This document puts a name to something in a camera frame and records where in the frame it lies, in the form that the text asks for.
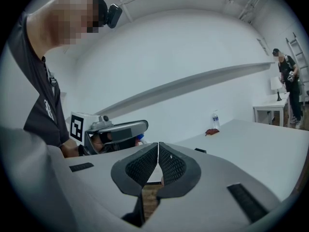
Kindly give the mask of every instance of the gray table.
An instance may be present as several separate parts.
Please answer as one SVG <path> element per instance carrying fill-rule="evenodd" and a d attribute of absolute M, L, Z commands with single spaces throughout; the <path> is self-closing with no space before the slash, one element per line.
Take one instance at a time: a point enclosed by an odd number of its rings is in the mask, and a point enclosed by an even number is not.
<path fill-rule="evenodd" d="M 232 120 L 215 135 L 202 134 L 176 144 L 201 148 L 234 163 L 282 201 L 291 194 L 301 174 L 309 131 Z"/>

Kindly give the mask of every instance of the camera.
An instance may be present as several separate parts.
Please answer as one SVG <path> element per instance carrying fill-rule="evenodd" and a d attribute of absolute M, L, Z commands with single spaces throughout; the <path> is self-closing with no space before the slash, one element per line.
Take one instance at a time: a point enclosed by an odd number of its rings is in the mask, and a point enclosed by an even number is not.
<path fill-rule="evenodd" d="M 121 13 L 122 9 L 118 7 L 116 4 L 112 4 L 108 9 L 107 19 L 104 24 L 109 26 L 111 29 L 115 28 L 121 16 Z"/>

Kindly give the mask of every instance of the lamp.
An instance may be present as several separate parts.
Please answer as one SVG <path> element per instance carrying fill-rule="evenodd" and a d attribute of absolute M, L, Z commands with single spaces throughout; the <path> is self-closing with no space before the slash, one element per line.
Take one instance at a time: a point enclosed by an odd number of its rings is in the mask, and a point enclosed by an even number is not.
<path fill-rule="evenodd" d="M 281 98 L 280 98 L 280 96 L 279 96 L 279 88 L 282 88 L 282 83 L 280 82 L 280 79 L 279 79 L 277 76 L 272 77 L 272 78 L 270 79 L 270 88 L 271 88 L 272 90 L 277 90 L 277 94 L 278 94 L 278 99 L 277 99 L 277 101 L 278 101 L 278 102 L 281 101 Z"/>

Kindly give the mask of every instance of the person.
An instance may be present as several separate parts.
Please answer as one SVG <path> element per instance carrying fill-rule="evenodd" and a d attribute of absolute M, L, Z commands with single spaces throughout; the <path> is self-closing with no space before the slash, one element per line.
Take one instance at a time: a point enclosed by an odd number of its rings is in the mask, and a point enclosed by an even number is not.
<path fill-rule="evenodd" d="M 39 93 L 24 130 L 40 136 L 47 145 L 59 147 L 64 157 L 79 156 L 78 147 L 69 139 L 60 88 L 46 67 L 44 55 L 55 47 L 75 43 L 82 33 L 97 31 L 107 13 L 104 0 L 50 0 L 32 14 L 23 12 L 8 38 L 16 63 Z M 94 143 L 98 149 L 104 147 L 99 137 Z"/>
<path fill-rule="evenodd" d="M 299 68 L 290 56 L 283 54 L 279 49 L 275 48 L 272 54 L 279 61 L 278 67 L 281 73 L 281 82 L 283 84 L 285 83 L 286 91 L 290 92 L 290 104 L 293 114 L 296 117 L 295 128 L 300 129 L 303 124 L 303 111 L 299 104 Z"/>

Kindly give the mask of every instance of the lamp shade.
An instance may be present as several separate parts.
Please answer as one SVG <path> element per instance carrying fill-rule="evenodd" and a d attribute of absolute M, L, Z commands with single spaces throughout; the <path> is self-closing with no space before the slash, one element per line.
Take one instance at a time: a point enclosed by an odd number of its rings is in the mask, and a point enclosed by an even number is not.
<path fill-rule="evenodd" d="M 272 90 L 276 90 L 276 89 L 282 88 L 282 83 L 280 82 L 280 79 L 277 76 L 272 77 L 270 79 L 270 88 Z"/>

